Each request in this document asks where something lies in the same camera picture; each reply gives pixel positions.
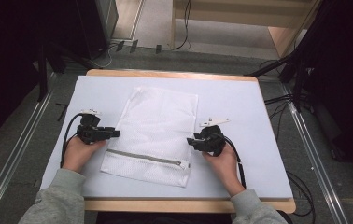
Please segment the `black metal stand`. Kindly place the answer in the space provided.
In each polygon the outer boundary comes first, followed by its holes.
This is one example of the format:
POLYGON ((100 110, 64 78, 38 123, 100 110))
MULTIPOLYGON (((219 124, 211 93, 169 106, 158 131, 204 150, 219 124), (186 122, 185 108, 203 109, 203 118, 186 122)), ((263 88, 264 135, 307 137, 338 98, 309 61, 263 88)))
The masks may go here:
POLYGON ((282 83, 289 83, 294 80, 294 86, 291 93, 291 100, 294 107, 298 112, 301 111, 301 101, 302 101, 302 88, 304 78, 307 75, 305 59, 300 53, 292 52, 287 56, 274 60, 272 63, 265 65, 263 68, 247 74, 248 77, 259 77, 265 73, 275 70, 283 65, 283 70, 281 71, 278 79, 282 83))
POLYGON ((38 44, 38 84, 39 84, 39 96, 38 102, 42 102, 48 93, 48 73, 47 64, 51 66, 54 72, 63 73, 66 65, 63 60, 63 56, 71 59, 72 61, 79 63, 86 69, 90 70, 95 68, 93 63, 85 61, 83 58, 77 56, 71 50, 66 49, 54 42, 42 42, 38 44))

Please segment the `metal floor rail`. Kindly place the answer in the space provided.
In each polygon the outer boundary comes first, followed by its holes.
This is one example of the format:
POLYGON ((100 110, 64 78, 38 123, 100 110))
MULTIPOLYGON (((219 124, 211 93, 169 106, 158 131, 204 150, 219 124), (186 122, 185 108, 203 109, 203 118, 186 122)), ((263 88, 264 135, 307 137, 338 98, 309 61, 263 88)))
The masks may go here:
POLYGON ((55 72, 52 72, 47 81, 47 84, 49 85, 48 92, 45 94, 44 98, 35 105, 34 111, 26 122, 18 141, 12 148, 7 161, 0 172, 0 201, 6 192, 7 186, 21 161, 39 121, 48 107, 57 79, 58 75, 55 72))
POLYGON ((275 115, 272 123, 288 174, 298 183, 298 187, 292 183, 296 212, 305 214, 313 208, 315 221, 312 214, 304 218, 309 224, 349 224, 303 116, 289 98, 275 104, 278 106, 283 112, 275 115))

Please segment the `black curtain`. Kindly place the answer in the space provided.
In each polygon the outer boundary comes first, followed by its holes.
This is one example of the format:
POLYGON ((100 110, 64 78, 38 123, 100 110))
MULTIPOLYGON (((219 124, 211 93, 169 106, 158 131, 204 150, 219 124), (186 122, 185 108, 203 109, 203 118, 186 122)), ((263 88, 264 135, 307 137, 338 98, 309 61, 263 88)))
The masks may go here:
POLYGON ((303 88, 339 161, 353 161, 353 0, 322 0, 298 50, 303 88))
POLYGON ((0 0, 0 128, 38 84, 35 2, 0 0))

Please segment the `light wooden furniture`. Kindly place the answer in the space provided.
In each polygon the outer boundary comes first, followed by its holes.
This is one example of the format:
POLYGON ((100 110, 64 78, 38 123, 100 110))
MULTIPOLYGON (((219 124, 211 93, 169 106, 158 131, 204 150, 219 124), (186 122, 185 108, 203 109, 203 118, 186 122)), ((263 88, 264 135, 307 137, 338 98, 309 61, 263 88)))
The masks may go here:
POLYGON ((266 26, 280 57, 315 19, 322 0, 191 0, 190 18, 266 26))

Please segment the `person's left hand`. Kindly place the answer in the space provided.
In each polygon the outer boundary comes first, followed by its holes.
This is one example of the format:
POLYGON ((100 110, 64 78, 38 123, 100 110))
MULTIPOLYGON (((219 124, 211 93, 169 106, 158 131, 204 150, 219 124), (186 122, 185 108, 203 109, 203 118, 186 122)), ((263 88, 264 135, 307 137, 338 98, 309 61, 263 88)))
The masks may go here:
POLYGON ((67 144, 62 168, 79 173, 92 154, 105 144, 106 141, 99 141, 87 145, 80 138, 73 137, 67 144))

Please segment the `wooden table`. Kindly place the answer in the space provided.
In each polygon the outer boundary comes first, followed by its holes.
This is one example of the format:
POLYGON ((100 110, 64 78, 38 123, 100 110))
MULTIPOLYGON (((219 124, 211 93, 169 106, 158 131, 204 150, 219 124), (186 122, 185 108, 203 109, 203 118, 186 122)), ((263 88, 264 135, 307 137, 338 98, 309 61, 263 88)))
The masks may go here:
MULTIPOLYGON (((92 77, 155 77, 185 78, 200 80, 245 81, 255 77, 222 76, 200 73, 159 72, 144 70, 99 70, 92 69, 85 76, 92 77)), ((263 203, 291 214, 296 209, 293 195, 289 199, 261 199, 263 203)), ((85 206, 94 211, 161 212, 161 213, 223 213, 233 212, 229 195, 225 199, 180 199, 180 198, 86 198, 85 206)))

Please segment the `person's right hand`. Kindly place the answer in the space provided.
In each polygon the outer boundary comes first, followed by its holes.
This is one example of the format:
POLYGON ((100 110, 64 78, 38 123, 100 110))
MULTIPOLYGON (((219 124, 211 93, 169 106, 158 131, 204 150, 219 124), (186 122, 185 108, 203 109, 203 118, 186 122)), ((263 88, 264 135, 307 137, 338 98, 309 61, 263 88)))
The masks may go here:
POLYGON ((207 152, 203 152, 202 155, 211 164, 215 174, 227 190, 239 186, 236 170, 236 156, 229 144, 225 145, 218 156, 212 156, 207 152))

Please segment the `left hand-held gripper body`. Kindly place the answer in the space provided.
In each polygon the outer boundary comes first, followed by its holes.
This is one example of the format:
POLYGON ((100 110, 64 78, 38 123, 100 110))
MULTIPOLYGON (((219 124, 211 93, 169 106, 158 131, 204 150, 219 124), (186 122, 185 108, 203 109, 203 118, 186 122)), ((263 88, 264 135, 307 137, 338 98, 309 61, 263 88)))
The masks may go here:
POLYGON ((80 124, 77 128, 77 136, 85 144, 103 141, 109 138, 109 129, 99 127, 100 118, 93 113, 79 113, 80 124))

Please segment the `white mesh laundry bag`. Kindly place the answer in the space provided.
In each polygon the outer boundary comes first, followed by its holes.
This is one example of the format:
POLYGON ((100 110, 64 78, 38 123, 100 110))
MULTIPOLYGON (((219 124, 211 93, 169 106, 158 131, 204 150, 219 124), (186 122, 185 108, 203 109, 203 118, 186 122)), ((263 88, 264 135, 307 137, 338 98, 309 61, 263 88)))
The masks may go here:
POLYGON ((186 187, 191 172, 187 139, 195 127, 198 96, 137 87, 108 144, 101 171, 151 183, 186 187))

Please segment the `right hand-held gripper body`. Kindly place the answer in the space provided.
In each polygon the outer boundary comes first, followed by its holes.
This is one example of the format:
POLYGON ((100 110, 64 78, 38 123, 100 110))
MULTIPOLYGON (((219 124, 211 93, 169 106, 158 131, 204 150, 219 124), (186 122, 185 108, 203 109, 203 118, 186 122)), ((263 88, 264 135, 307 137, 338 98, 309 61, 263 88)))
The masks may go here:
POLYGON ((203 139, 201 143, 195 146, 196 150, 211 153, 213 156, 219 156, 226 145, 225 136, 219 125, 226 122, 226 119, 209 119, 201 124, 200 131, 203 139))

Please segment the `black cabinet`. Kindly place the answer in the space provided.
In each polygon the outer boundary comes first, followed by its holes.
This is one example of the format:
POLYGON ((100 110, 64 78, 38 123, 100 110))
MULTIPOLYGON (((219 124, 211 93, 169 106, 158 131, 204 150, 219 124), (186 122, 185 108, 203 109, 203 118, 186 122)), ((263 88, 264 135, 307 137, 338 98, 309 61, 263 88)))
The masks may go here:
POLYGON ((40 0, 41 25, 50 42, 88 59, 108 49, 119 13, 116 0, 40 0))

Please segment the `white table mat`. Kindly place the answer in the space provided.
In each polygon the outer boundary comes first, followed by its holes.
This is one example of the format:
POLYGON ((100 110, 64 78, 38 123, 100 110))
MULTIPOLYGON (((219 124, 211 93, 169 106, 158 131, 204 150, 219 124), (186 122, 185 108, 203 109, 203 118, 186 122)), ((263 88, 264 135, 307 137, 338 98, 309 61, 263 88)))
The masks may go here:
MULTIPOLYGON (((198 96, 196 132, 208 119, 226 119, 221 131, 238 150, 247 187, 261 199, 289 199, 292 192, 261 88, 253 78, 245 81, 155 77, 80 76, 65 115, 64 127, 83 109, 101 113, 102 126, 115 126, 128 98, 137 87, 155 87, 198 96)), ((105 155, 99 149, 86 163, 83 196, 86 198, 225 199, 228 193, 199 151, 191 152, 191 174, 185 188, 109 175, 100 171, 105 155)))

